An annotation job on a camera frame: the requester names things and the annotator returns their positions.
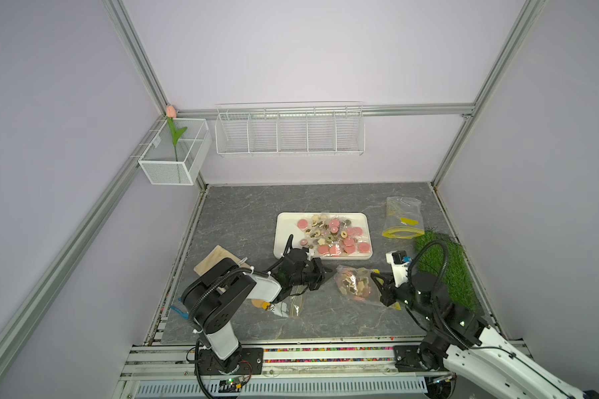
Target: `cable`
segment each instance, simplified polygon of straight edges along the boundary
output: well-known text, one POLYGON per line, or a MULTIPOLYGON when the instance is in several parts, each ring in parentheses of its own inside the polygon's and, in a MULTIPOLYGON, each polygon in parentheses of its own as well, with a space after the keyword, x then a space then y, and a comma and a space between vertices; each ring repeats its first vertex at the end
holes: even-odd
POLYGON ((275 267, 279 266, 279 264, 282 263, 282 260, 284 260, 284 257, 281 257, 278 260, 276 260, 275 263, 271 267, 269 267, 268 269, 264 270, 264 273, 268 273, 271 270, 273 270, 275 267))
POLYGON ((466 344, 466 342, 455 332, 455 330, 450 328, 448 323, 446 323, 446 320, 444 319, 443 315, 441 314, 439 304, 437 303, 437 291, 439 290, 439 286, 441 285, 444 279, 444 274, 446 274, 446 269, 448 268, 448 245, 444 241, 441 241, 439 239, 436 239, 435 241, 431 241, 430 243, 424 245, 422 250, 419 251, 417 255, 415 255, 415 258, 411 261, 408 267, 408 281, 412 282, 413 269, 417 266, 417 262, 423 256, 423 254, 428 252, 428 250, 430 250, 433 245, 439 245, 441 247, 441 251, 443 253, 444 258, 441 262, 441 268, 439 269, 439 273, 437 274, 437 278, 435 279, 435 283, 433 284, 431 290, 432 313, 434 314, 435 321, 441 324, 442 329, 446 330, 448 334, 450 334, 450 336, 452 336, 460 344, 460 347, 463 347, 462 349, 467 349, 471 345, 466 344))
POLYGON ((253 377, 253 366, 251 366, 251 364, 248 363, 247 360, 240 360, 240 363, 247 363, 248 364, 248 370, 249 370, 249 372, 248 372, 248 379, 247 379, 246 382, 242 383, 242 386, 244 386, 244 385, 247 384, 247 382, 251 381, 251 377, 253 377))
MULTIPOLYGON (((413 270, 416 267, 417 262, 419 262, 419 259, 423 256, 423 254, 426 253, 430 249, 430 247, 432 247, 433 245, 439 245, 441 247, 442 251, 444 251, 444 248, 446 248, 446 251, 448 252, 448 246, 446 245, 446 243, 439 239, 436 239, 435 241, 431 241, 430 243, 424 245, 422 250, 419 251, 417 253, 417 255, 415 255, 415 258, 413 258, 411 260, 410 265, 408 265, 408 271, 407 271, 407 275, 406 275, 408 277, 408 281, 410 281, 410 282, 413 281, 413 270)), ((444 259, 445 259, 445 262, 448 263, 448 256, 445 256, 444 259)))
POLYGON ((307 289, 308 289, 308 285, 307 285, 306 287, 304 287, 304 291, 302 291, 302 292, 300 292, 300 293, 298 293, 298 294, 291 294, 291 295, 289 295, 289 296, 300 296, 300 295, 302 295, 304 292, 306 292, 306 290, 307 290, 307 289))
MULTIPOLYGON (((193 355, 193 361, 195 361, 195 358, 200 353, 199 350, 200 340, 198 339, 195 342, 195 355, 193 355)), ((202 376, 200 375, 200 365, 197 362, 195 363, 195 377, 197 378, 197 384, 200 386, 202 393, 207 397, 207 399, 216 399, 214 395, 211 395, 209 390, 205 387, 204 383, 202 382, 202 376)))
POLYGON ((188 359, 188 355, 190 355, 190 354, 191 354, 191 351, 192 351, 193 349, 195 349, 195 347, 192 347, 192 348, 191 348, 191 349, 189 349, 189 350, 188 350, 188 352, 186 353, 186 361, 187 361, 188 363, 196 363, 195 359, 193 359, 193 360, 189 360, 189 359, 188 359))
POLYGON ((575 399, 573 397, 573 395, 569 395, 566 392, 562 391, 561 388, 559 388, 557 385, 553 384, 552 381, 550 381, 549 379, 547 379, 546 377, 544 377, 543 374, 541 374, 539 371, 537 371, 534 368, 532 368, 525 361, 519 359, 519 357, 517 356, 516 353, 511 352, 509 350, 506 350, 504 348, 500 348, 500 347, 476 347, 476 348, 469 348, 468 350, 479 350, 479 349, 498 349, 498 350, 501 350, 502 352, 506 352, 511 358, 519 360, 523 365, 525 365, 526 367, 528 367, 530 370, 534 371, 539 377, 543 378, 548 384, 551 384, 555 389, 557 389, 559 392, 561 392, 562 395, 566 396, 569 399, 575 399))
POLYGON ((411 312, 411 310, 408 307, 404 307, 404 309, 406 309, 406 311, 408 312, 408 314, 411 316, 411 319, 413 319, 413 321, 415 322, 415 324, 417 324, 417 326, 419 328, 421 328, 423 331, 430 331, 430 329, 422 326, 422 324, 419 323, 419 320, 417 320, 415 318, 415 315, 413 315, 413 312, 411 312))

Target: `black mounting bracket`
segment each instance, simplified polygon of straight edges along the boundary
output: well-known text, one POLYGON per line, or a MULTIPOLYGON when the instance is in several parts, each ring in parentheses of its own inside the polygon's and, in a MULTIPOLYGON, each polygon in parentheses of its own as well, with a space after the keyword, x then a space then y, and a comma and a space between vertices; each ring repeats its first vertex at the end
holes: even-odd
MULTIPOLYGON (((238 362, 247 361, 247 363, 238 363, 238 369, 233 372, 233 375, 248 375, 261 374, 262 364, 264 363, 264 349, 263 348, 242 348, 240 352, 240 359, 238 362)), ((195 360, 199 360, 198 370, 200 375, 225 375, 224 366, 216 359, 215 354, 211 349, 200 349, 200 354, 195 355, 195 360)))
POLYGON ((422 364, 422 356, 417 345, 393 345, 395 367, 405 373, 412 371, 428 371, 422 364))

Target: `green grass patch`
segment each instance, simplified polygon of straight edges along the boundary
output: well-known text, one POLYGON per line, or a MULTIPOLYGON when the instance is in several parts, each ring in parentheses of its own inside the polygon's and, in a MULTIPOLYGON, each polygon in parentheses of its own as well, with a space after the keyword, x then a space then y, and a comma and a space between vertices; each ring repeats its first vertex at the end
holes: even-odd
MULTIPOLYGON (((415 248, 417 252, 427 243, 440 239, 448 245, 448 267, 444 275, 444 283, 448 286, 450 298, 477 313, 477 297, 473 289, 473 283, 464 262, 464 249, 461 245, 455 243, 448 235, 426 230, 424 235, 415 238, 415 248)), ((435 245, 428 252, 423 254, 418 262, 419 270, 430 272, 434 275, 439 273, 443 261, 443 252, 441 247, 435 245)))

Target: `gray marble table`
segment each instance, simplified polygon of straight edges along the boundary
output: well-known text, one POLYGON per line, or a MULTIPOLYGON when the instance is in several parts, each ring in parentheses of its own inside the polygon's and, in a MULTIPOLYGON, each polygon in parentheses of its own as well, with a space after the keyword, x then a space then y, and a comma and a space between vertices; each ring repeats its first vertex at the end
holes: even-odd
MULTIPOLYGON (((450 233, 426 183, 210 187, 176 293, 180 295, 197 279, 193 268, 216 245, 239 258, 248 257, 248 264, 258 270, 272 265, 275 224, 280 212, 363 212, 368 218, 373 256, 368 260, 325 260, 324 265, 333 269, 343 264, 389 271, 386 252, 415 252, 413 240, 381 235, 386 197, 392 196, 421 200, 425 227, 450 233)), ((175 305, 184 310, 181 303, 176 301, 175 305)), ((302 306, 298 317, 281 318, 247 301, 231 321, 241 341, 423 335, 406 312, 344 298, 333 280, 304 294, 302 306)), ((190 324, 171 311, 162 344, 194 344, 195 338, 190 324)))

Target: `white mesh basket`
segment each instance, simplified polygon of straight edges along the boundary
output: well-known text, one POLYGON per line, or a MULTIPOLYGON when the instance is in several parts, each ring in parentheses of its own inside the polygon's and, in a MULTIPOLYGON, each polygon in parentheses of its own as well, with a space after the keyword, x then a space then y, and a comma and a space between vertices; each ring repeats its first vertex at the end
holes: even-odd
POLYGON ((215 124, 222 156, 362 154, 361 106, 220 112, 215 124))
POLYGON ((206 119, 174 118, 173 123, 177 129, 187 127, 177 141, 177 160, 171 130, 164 121, 139 163, 153 185, 190 186, 211 147, 211 134, 206 119))

